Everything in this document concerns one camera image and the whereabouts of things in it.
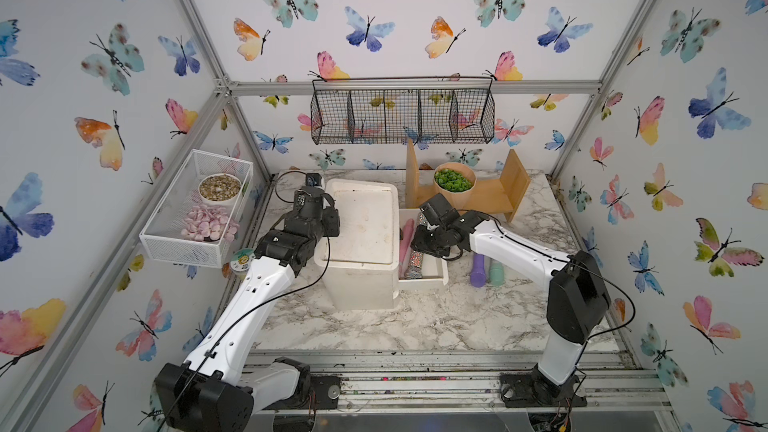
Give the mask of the pink microphone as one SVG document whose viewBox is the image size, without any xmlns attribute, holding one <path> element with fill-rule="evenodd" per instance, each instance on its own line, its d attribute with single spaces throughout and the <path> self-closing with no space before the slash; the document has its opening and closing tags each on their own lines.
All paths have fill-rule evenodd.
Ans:
<svg viewBox="0 0 768 432">
<path fill-rule="evenodd" d="M 408 219 L 400 229 L 400 244 L 399 244 L 399 272 L 398 277 L 403 279 L 405 277 L 405 270 L 407 269 L 407 261 L 410 257 L 410 244 L 413 239 L 415 229 L 415 221 L 413 218 Z"/>
</svg>

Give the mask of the purple microphone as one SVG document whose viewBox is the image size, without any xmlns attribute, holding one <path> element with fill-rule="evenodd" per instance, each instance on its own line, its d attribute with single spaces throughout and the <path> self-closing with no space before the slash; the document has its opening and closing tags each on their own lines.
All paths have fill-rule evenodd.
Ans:
<svg viewBox="0 0 768 432">
<path fill-rule="evenodd" d="M 470 283 L 473 287 L 483 288 L 487 283 L 485 256 L 474 253 L 472 269 L 470 271 Z"/>
</svg>

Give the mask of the green microphone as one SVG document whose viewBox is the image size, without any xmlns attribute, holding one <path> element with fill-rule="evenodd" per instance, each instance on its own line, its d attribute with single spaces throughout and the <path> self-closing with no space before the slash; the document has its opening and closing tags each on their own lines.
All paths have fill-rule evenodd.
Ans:
<svg viewBox="0 0 768 432">
<path fill-rule="evenodd" d="M 493 287 L 500 287 L 505 284 L 505 267 L 494 259 L 490 260 L 488 269 L 488 283 Z"/>
</svg>

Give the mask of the white drawer cabinet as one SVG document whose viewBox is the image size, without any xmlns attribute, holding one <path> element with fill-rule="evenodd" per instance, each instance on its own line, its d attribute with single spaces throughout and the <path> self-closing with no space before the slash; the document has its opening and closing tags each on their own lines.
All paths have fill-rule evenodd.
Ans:
<svg viewBox="0 0 768 432">
<path fill-rule="evenodd" d="M 332 179 L 339 235 L 316 247 L 314 261 L 339 310 L 395 307 L 399 267 L 398 191 L 391 184 Z"/>
</svg>

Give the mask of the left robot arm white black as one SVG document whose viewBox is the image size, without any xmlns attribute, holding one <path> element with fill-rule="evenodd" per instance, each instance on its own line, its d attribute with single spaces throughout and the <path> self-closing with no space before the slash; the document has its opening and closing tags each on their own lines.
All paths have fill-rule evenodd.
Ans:
<svg viewBox="0 0 768 432">
<path fill-rule="evenodd" d="M 154 380 L 163 418 L 178 431 L 242 431 L 253 413 L 312 402 L 308 365 L 278 358 L 241 384 L 245 361 L 275 303 L 321 241 L 340 232 L 335 201 L 323 188 L 295 191 L 291 209 L 257 242 L 245 279 L 225 311 L 180 365 L 166 364 Z"/>
</svg>

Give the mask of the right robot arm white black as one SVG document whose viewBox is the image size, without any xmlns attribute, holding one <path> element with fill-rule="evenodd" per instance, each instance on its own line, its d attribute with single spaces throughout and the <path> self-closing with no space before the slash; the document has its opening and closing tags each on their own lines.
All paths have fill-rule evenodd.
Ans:
<svg viewBox="0 0 768 432">
<path fill-rule="evenodd" d="M 583 351 L 609 307 L 599 266 L 589 253 L 541 246 L 506 229 L 494 216 L 460 211 L 437 194 L 419 210 L 426 222 L 415 230 L 413 249 L 448 260 L 456 248 L 493 259 L 546 292 L 549 336 L 534 374 L 562 386 L 576 371 Z"/>
</svg>

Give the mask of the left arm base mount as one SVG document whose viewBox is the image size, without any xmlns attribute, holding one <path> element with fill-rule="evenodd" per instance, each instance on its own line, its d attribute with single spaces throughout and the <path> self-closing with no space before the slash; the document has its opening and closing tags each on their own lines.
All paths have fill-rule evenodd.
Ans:
<svg viewBox="0 0 768 432">
<path fill-rule="evenodd" d="M 254 410 L 335 410 L 341 378 L 318 375 L 304 364 L 280 357 L 250 377 Z"/>
</svg>

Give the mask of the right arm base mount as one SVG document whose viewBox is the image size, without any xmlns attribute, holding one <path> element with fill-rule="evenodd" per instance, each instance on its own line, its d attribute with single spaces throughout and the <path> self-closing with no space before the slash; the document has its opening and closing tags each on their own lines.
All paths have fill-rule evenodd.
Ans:
<svg viewBox="0 0 768 432">
<path fill-rule="evenodd" d="M 581 408 L 587 406 L 587 400 L 578 395 L 580 386 L 576 373 L 557 385 L 534 366 L 525 372 L 502 374 L 499 395 L 507 408 Z"/>
</svg>

